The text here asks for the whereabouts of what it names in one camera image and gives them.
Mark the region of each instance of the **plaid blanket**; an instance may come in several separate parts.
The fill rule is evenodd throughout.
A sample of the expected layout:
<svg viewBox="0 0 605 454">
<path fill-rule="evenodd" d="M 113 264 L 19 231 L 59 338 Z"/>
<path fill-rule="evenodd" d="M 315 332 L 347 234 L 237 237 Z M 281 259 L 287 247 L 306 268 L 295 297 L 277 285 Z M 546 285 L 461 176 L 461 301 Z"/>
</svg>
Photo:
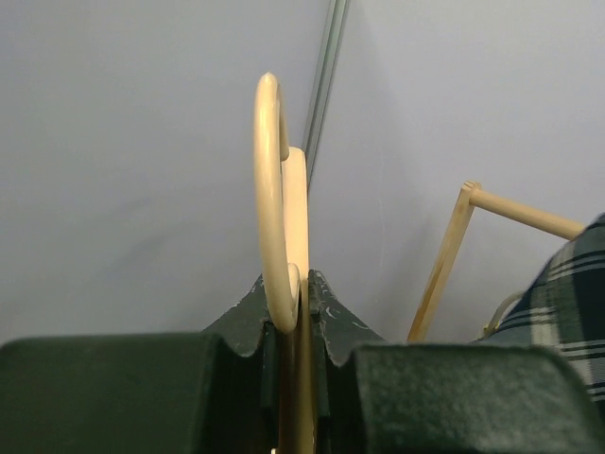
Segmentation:
<svg viewBox="0 0 605 454">
<path fill-rule="evenodd" d="M 578 371 L 605 421 L 605 214 L 555 253 L 482 341 L 554 347 Z"/>
</svg>

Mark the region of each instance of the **white wall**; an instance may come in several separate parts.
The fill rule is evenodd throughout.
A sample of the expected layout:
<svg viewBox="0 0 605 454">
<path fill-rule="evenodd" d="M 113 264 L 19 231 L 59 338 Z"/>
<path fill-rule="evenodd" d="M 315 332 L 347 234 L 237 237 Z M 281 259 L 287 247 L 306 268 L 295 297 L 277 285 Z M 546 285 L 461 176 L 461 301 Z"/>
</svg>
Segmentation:
<svg viewBox="0 0 605 454">
<path fill-rule="evenodd" d="M 329 0 L 0 6 L 0 341 L 200 329 L 260 273 L 251 126 L 303 140 Z"/>
<path fill-rule="evenodd" d="M 605 2 L 352 0 L 311 184 L 311 266 L 403 341 L 458 190 L 605 207 Z M 472 339 L 562 244 L 475 210 L 429 332 Z"/>
</svg>

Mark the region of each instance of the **plaid fabric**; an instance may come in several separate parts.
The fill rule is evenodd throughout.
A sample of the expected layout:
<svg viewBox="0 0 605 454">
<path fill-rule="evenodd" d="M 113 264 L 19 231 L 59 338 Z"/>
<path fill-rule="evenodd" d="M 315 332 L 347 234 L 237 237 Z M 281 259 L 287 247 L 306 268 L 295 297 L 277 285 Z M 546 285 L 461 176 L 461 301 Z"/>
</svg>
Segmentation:
<svg viewBox="0 0 605 454">
<path fill-rule="evenodd" d="M 482 341 L 556 348 L 578 371 L 605 420 L 605 214 L 548 261 Z"/>
</svg>

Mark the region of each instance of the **plaid shirt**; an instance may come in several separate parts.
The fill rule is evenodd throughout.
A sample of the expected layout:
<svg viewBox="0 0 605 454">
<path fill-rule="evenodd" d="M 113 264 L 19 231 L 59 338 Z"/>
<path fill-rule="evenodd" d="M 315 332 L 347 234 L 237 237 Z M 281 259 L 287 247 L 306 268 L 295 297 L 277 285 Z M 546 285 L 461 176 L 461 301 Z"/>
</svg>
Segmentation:
<svg viewBox="0 0 605 454">
<path fill-rule="evenodd" d="M 579 373 L 605 421 L 605 214 L 555 253 L 482 341 L 554 347 Z"/>
</svg>

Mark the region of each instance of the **wooden leg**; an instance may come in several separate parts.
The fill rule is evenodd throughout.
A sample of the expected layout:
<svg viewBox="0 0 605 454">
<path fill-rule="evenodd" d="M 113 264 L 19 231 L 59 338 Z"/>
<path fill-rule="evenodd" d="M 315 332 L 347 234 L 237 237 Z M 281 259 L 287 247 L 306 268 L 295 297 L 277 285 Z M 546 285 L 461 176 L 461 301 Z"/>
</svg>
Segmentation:
<svg viewBox="0 0 605 454">
<path fill-rule="evenodd" d="M 408 342 L 423 341 L 426 336 L 428 326 L 433 320 L 447 278 L 454 265 L 454 260 L 456 260 L 460 243 L 473 214 L 474 207 L 470 204 L 471 193 L 480 188 L 479 183 L 466 182 L 460 189 L 454 212 L 450 217 L 450 223 L 447 225 L 447 230 L 441 242 L 437 260 L 435 260 L 435 265 L 424 289 L 423 300 L 416 311 L 414 323 L 407 335 Z"/>
</svg>

